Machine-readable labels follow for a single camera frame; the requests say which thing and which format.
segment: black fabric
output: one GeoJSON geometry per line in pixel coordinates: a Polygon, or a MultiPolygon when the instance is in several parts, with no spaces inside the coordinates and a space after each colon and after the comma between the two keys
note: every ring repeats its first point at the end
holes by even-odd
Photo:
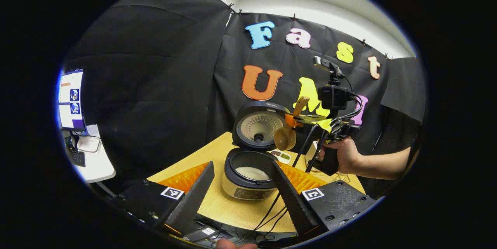
{"type": "MultiPolygon", "coordinates": [[[[214,72],[215,87],[209,105],[206,142],[231,131],[238,109],[251,100],[242,92],[245,65],[263,69],[255,85],[258,91],[266,89],[269,79],[267,70],[282,72],[275,94],[268,101],[293,111],[292,104],[298,99],[301,89],[300,77],[312,79],[316,88],[328,82],[328,73],[313,65],[313,56],[323,57],[338,65],[350,80],[354,92],[368,98],[362,116],[362,130],[354,136],[362,155],[393,153],[412,145],[426,104],[426,88],[419,60],[390,60],[362,41],[332,28],[301,19],[293,21],[290,17],[253,13],[232,14],[225,31],[214,72]],[[275,28],[271,29],[272,37],[268,39],[270,45],[252,49],[252,37],[245,27],[266,21],[275,23],[275,28]],[[285,40],[291,28],[302,28],[311,34],[309,49],[285,40]],[[339,42],[353,46],[352,63],[337,59],[339,42]],[[379,79],[374,79],[369,72],[370,56],[376,56],[380,63],[379,79]]],[[[350,88],[345,79],[341,86],[350,88]]],[[[348,108],[339,115],[352,111],[353,103],[349,102],[348,108]]],[[[315,110],[307,108],[302,114],[315,114],[315,110]]],[[[291,151],[298,152],[304,139],[304,135],[297,134],[297,143],[291,151]]],[[[366,193],[374,198],[394,183],[392,180],[360,180],[366,193]]]]}
{"type": "Polygon", "coordinates": [[[85,69],[83,115],[98,124],[111,181],[148,177],[205,144],[229,12],[220,0],[119,0],[67,54],[67,69],[85,69]]]}

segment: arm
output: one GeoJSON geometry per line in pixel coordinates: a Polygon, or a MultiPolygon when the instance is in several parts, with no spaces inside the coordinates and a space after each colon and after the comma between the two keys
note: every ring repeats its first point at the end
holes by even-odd
{"type": "Polygon", "coordinates": [[[365,178],[393,180],[398,178],[407,166],[410,147],[391,154],[361,155],[352,138],[346,138],[321,147],[318,157],[325,154],[324,148],[337,149],[339,172],[359,175],[365,178]]]}

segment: wooden spoon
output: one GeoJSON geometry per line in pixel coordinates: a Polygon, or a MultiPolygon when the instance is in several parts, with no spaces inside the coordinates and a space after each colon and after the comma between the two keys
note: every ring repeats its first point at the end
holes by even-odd
{"type": "MultiPolygon", "coordinates": [[[[309,102],[309,97],[300,97],[300,99],[297,101],[297,104],[295,104],[293,116],[300,115],[307,102],[309,102]]],[[[289,150],[293,148],[293,146],[295,146],[296,141],[297,135],[295,131],[286,122],[283,127],[279,128],[275,132],[275,145],[278,150],[289,150]]]]}

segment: orange letter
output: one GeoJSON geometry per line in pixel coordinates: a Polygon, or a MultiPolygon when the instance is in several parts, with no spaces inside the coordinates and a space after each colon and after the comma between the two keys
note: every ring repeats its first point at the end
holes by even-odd
{"type": "Polygon", "coordinates": [[[368,57],[369,60],[369,73],[374,79],[380,78],[380,74],[377,71],[377,67],[380,67],[380,63],[376,60],[375,56],[368,57]]]}
{"type": "Polygon", "coordinates": [[[243,78],[242,91],[248,98],[254,100],[264,101],[272,98],[275,94],[278,79],[283,76],[277,70],[268,70],[269,81],[266,91],[259,92],[255,89],[255,83],[259,74],[262,73],[262,68],[255,65],[246,65],[243,70],[245,70],[245,77],[243,78]]]}

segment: white desk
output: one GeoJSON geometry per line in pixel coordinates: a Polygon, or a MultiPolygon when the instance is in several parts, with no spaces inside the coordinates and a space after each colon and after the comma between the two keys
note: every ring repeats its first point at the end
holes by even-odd
{"type": "MultiPolygon", "coordinates": [[[[100,137],[97,125],[87,126],[87,131],[90,136],[100,137]]],[[[86,183],[97,183],[105,191],[109,192],[100,181],[113,178],[116,175],[116,170],[107,157],[107,153],[103,148],[103,143],[101,142],[100,145],[100,150],[96,153],[85,152],[85,167],[73,166],[86,183]]]]}

